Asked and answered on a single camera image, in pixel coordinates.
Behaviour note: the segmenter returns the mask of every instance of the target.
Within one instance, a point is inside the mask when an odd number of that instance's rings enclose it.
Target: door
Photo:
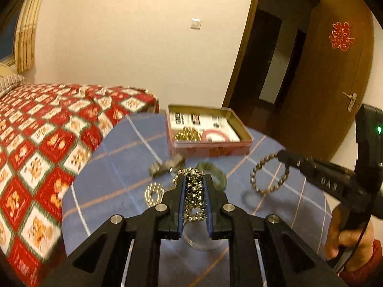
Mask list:
[[[340,40],[340,34],[348,40]],[[329,160],[358,111],[372,51],[372,16],[362,0],[321,1],[311,13],[301,59],[273,137],[295,152]],[[353,93],[357,99],[349,112],[346,95]]]

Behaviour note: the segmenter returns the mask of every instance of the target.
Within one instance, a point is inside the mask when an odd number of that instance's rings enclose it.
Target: bed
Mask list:
[[[23,84],[0,98],[0,247],[36,286],[61,238],[62,199],[125,115],[158,112],[148,91],[122,86]]]

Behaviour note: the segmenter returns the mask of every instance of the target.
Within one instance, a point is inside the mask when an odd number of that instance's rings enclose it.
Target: curtain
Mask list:
[[[25,0],[16,26],[14,54],[17,72],[30,69],[34,64],[36,23],[42,0]]]

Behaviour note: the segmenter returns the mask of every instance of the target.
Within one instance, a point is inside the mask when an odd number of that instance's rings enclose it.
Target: doorway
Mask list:
[[[287,149],[329,160],[354,120],[368,81],[371,12],[362,0],[255,3],[223,106]],[[358,40],[345,50],[331,41],[338,22],[351,27],[351,41]],[[347,96],[353,93],[358,98],[350,109]]]
[[[320,0],[258,0],[228,107],[270,137],[293,81],[312,9]]]

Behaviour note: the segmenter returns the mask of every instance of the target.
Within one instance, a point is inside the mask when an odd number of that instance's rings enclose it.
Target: striped pillow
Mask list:
[[[25,77],[21,74],[11,74],[5,77],[0,76],[0,98],[9,93],[12,89],[20,86]]]

